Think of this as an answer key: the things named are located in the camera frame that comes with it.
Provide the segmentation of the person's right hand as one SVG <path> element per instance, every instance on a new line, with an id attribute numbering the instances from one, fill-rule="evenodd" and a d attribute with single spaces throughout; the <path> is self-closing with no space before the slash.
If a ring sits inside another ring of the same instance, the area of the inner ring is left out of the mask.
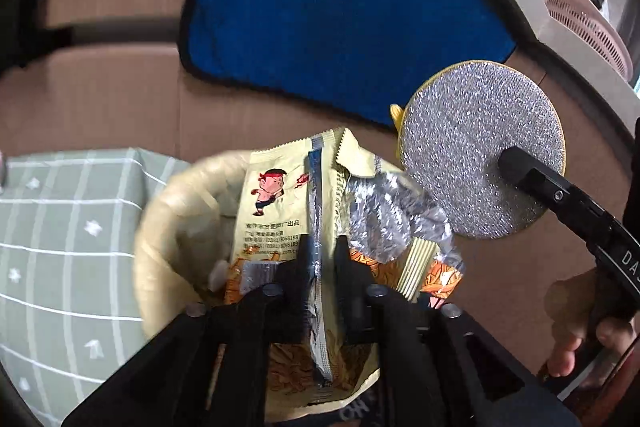
<path id="1" fill-rule="evenodd" d="M 588 336 L 590 310 L 596 295 L 596 270 L 591 269 L 567 280 L 553 283 L 544 296 L 544 309 L 552 320 L 554 345 L 547 360 L 552 377 L 564 377 L 574 371 L 576 351 Z M 606 359 L 593 367 L 582 387 L 599 387 L 614 372 L 614 367 L 637 338 L 634 319 L 628 323 L 607 317 L 596 336 Z"/>

